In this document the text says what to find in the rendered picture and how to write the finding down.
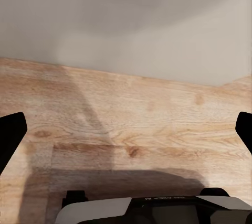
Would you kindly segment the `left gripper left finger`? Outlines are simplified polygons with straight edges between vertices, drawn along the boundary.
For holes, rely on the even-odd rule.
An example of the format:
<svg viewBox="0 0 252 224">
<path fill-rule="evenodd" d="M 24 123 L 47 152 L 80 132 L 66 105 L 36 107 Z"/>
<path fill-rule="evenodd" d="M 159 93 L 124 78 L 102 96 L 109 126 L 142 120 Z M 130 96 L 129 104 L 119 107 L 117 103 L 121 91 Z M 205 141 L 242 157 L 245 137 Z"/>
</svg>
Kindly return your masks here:
<svg viewBox="0 0 252 224">
<path fill-rule="evenodd" d="M 0 174 L 27 132 L 23 112 L 0 118 Z"/>
</svg>

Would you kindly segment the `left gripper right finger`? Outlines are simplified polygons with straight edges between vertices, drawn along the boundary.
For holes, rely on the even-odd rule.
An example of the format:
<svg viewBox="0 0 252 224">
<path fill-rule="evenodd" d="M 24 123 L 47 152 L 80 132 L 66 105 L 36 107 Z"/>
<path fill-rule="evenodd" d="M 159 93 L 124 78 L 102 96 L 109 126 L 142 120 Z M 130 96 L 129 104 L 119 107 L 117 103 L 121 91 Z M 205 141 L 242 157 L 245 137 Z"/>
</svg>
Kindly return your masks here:
<svg viewBox="0 0 252 224">
<path fill-rule="evenodd" d="M 235 130 L 252 154 L 252 114 L 243 111 L 240 112 Z"/>
</svg>

